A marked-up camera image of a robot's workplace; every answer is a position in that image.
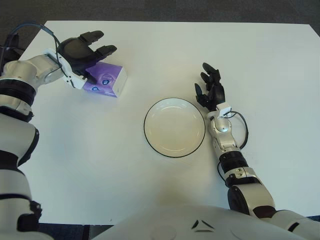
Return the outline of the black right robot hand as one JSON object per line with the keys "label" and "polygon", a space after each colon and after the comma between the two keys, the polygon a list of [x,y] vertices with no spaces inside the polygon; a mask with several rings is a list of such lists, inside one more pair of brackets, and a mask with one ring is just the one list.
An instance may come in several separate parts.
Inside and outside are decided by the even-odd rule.
{"label": "black right robot hand", "polygon": [[221,75],[218,69],[213,68],[208,63],[203,63],[205,72],[200,73],[200,77],[205,83],[207,94],[203,94],[201,87],[195,83],[196,101],[210,112],[216,110],[217,105],[226,101],[223,85],[220,83]]}

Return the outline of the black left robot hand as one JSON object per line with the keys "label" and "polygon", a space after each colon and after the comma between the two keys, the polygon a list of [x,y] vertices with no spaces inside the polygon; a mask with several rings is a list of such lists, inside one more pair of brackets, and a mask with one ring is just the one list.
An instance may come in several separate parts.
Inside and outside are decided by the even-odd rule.
{"label": "black left robot hand", "polygon": [[91,84],[97,80],[87,69],[95,66],[99,61],[112,55],[117,47],[104,45],[97,50],[92,50],[90,45],[104,36],[100,30],[82,33],[79,37],[71,37],[60,43],[57,52],[69,63],[72,72],[83,76]]}

